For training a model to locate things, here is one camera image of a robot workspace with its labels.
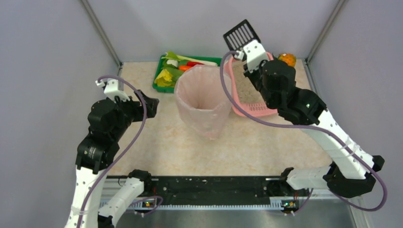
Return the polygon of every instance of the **carrot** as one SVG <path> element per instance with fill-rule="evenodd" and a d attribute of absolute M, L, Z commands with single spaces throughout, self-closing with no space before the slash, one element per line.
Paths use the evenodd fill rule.
<path fill-rule="evenodd" d="M 191 67 L 191 66 L 185 66 L 185 65 L 179 66 L 179 69 L 180 69 L 181 71 L 187 71 L 187 70 L 189 70 L 190 68 L 192 68 L 192 67 Z"/>

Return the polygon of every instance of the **red pepper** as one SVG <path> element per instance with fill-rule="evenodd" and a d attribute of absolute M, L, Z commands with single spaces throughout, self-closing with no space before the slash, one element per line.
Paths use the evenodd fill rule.
<path fill-rule="evenodd" d="M 188 62 L 186 65 L 187 65 L 187 66 L 190 66 L 190 67 L 194 67 L 195 65 L 204 65 L 204 64 L 203 64 L 203 63 L 199 63 L 199 62 Z"/>
<path fill-rule="evenodd" d="M 192 67 L 191 67 L 191 66 L 185 66 L 185 65 L 179 66 L 179 69 L 180 69 L 181 71 L 187 71 L 187 70 L 189 70 L 190 68 L 192 68 Z"/>

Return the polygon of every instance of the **green tray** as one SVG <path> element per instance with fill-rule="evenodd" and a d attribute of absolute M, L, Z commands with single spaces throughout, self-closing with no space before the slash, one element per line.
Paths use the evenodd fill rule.
<path fill-rule="evenodd" d="M 160 93 L 170 93 L 173 94 L 173 89 L 172 87 L 159 87 L 157 86 L 156 83 L 154 83 L 155 79 L 158 77 L 158 75 L 160 74 L 160 72 L 162 71 L 162 67 L 163 67 L 163 61 L 164 59 L 162 57 L 164 57 L 165 55 L 162 55 L 160 57 L 160 62 L 158 63 L 158 67 L 157 67 L 157 72 L 155 73 L 155 77 L 153 80 L 153 88 L 157 90 L 157 92 Z M 217 57 L 200 57 L 200 56 L 187 56 L 189 58 L 195 58 L 198 60 L 205 60 L 205 61 L 210 61 L 210 62 L 214 62 L 217 63 L 218 66 L 220 66 L 221 63 L 221 58 L 217 58 Z"/>

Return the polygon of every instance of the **orange fruit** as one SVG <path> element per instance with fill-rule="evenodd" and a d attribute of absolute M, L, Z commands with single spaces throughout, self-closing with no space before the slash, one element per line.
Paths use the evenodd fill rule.
<path fill-rule="evenodd" d="M 286 62 L 290 67 L 295 67 L 295 63 L 297 62 L 297 58 L 290 53 L 283 53 L 278 56 L 278 59 Z"/>

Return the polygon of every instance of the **yellow vegetable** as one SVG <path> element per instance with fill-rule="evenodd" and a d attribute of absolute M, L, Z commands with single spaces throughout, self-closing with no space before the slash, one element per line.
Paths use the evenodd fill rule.
<path fill-rule="evenodd" d="M 163 69 L 160 74 L 155 78 L 154 83 L 158 87 L 174 87 L 175 82 L 172 81 L 173 75 L 168 70 Z"/>
<path fill-rule="evenodd" d="M 290 53 L 280 54 L 278 59 L 286 62 L 290 67 L 295 67 L 295 63 L 297 62 L 297 58 L 293 54 L 290 54 Z"/>

